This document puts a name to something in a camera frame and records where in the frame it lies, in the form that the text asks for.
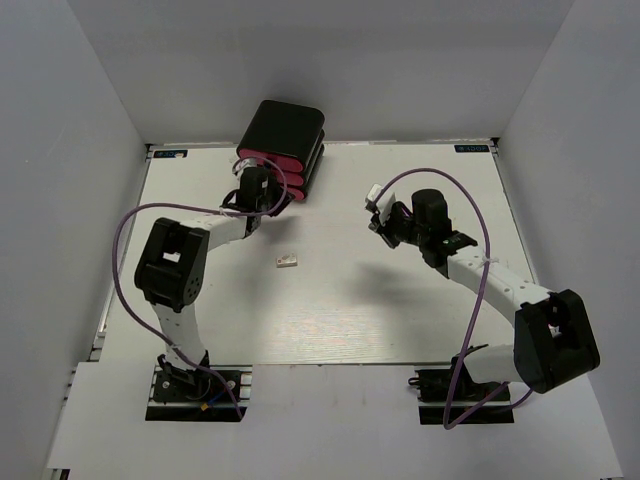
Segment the purple cable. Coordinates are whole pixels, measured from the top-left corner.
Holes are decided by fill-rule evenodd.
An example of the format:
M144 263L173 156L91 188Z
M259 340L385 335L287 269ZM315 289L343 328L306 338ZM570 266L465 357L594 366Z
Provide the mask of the purple cable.
M280 173L281 178L283 179L282 180L282 195L280 196L280 199L278 200L278 202L276 202L275 206L273 208L267 210L266 212L243 213L243 212L233 212L233 211L226 212L225 211L224 214L229 216L229 217L262 217L262 216L270 215L270 214L274 213L275 211L278 210L278 208L280 208L280 205L282 205L282 202L284 202L285 198L287 197L287 179L286 179L286 177L284 175L284 172L282 171L282 169L280 167L278 167L278 165L276 165L271 160L268 160L268 159L263 158L263 157L251 156L251 157L241 158L237 162L235 162L233 164L233 167L232 167L232 171L234 171L234 173L235 173L235 169L238 166L238 164L240 164L240 162L243 162L244 160L262 160L262 161L266 162L267 164L271 165L273 168L275 168L278 171L278 173ZM213 375L218 380L220 380L220 382L224 386L224 389L229 394L229 397L231 397L231 401L233 402L233 406L235 407L236 412L238 413L238 417L240 418L240 420L242 420L242 411L240 410L240 406L238 405L238 400L236 399L235 395L233 394L233 391L227 385L227 381L224 379L224 377L222 375L220 375L220 373L218 373L217 371L215 371L215 370L213 370L213 369L211 369L209 367L204 367L202 365L199 365L198 363L196 363L193 360L191 360L190 358L188 358L184 353L182 353L180 351L180 349L178 348L178 346L175 344L175 342L173 340L171 340L164 333L162 333L159 330L153 328L151 325L149 325L147 322L145 322L133 310L133 308L131 308L131 305L129 305L129 302L127 301L127 299L124 296L124 292L122 290L122 285L120 284L120 276L118 274L118 243L120 242L120 236L122 235L122 230L124 229L125 225L129 221L129 219L131 219L138 212L141 212L142 210L147 210L149 208L159 208L159 207L160 208L176 208L176 209L179 209L179 210L187 210L187 211L190 211L190 212L199 212L199 213L208 213L208 214L211 214L211 215L222 215L220 210L212 210L212 209L209 209L209 208L202 208L202 207L192 207L192 206L189 206L189 205L182 205L182 204L179 204L179 203L147 203L147 204L144 204L144 205L138 205L136 208L134 208L134 209L130 210L129 212L127 212L124 215L124 217L122 217L122 219L118 223L118 226L116 227L116 233L114 235L113 245L111 247L111 273L113 275L113 283L114 283L114 286L115 286L116 296L120 300L120 303L122 304L122 306L124 307L126 312L131 316L131 318L133 318L140 326L142 326L143 328L146 328L151 333L153 333L155 336L160 338L164 343L169 345L169 347L171 347L173 349L173 351L176 352L176 355L180 358L180 360L182 360L184 363L186 363L190 367L193 367L193 368L195 368L197 370L201 370L201 371L203 371L205 373Z
M482 228L482 235L484 236L484 244L485 244L485 257L490 258L491 242L489 241L489 230L487 229L487 224L484 221L484 217L482 216L482 212L480 212L480 208L478 207L478 204L473 199L469 191L458 180L453 178L448 173L443 172L442 170L438 170L436 168L428 168L428 167L414 168L412 170L407 170L406 172L401 173L400 175L398 175L397 177L389 181L389 183L387 183L382 188L382 190L380 191L378 196L375 198L373 203L377 204L380 198L382 198L382 196L386 193L386 191L389 190L389 188L398 180L414 173L435 173L436 175L445 177L446 179L451 181L456 187L458 187L458 189L464 194L464 196L467 197L467 200L469 200L469 203L473 207L473 210L476 212L478 221L480 222L480 227ZM453 369L453 375L451 376L451 383L449 384L449 391L447 392L447 402L445 403L445 407L444 407L444 418L442 419L442 424L446 430L451 430L452 428L456 427L460 423L464 422L467 418L469 418L471 415L477 412L485 403L493 400L496 396L502 393L509 385L507 382L500 384L500 386L496 388L493 392L491 392L485 398L480 400L478 403L476 403L473 407L471 407L469 410L464 412L454 421L449 423L449 415L451 414L451 404L453 403L453 395L456 391L456 387L458 386L458 380L460 379L460 372L462 370L462 365L464 363L464 357L467 355L467 350L469 349L469 343L471 342L471 335L473 334L473 329L475 328L476 321L478 319L478 314L480 313L480 306L482 305L482 300L484 298L484 290L487 285L487 277L489 276L489 267L490 267L490 262L487 260L482 269L482 277L480 278L480 285L478 287L478 296L476 297L476 303L473 307L473 313L471 314L471 319L469 320L467 333L464 336L462 347L460 348L460 354L458 355L458 361L456 362L456 366ZM527 393L527 395L525 395L522 399L516 402L516 404L511 405L510 408L515 408L518 405L522 404L522 402L524 402L529 397L530 394L531 393Z

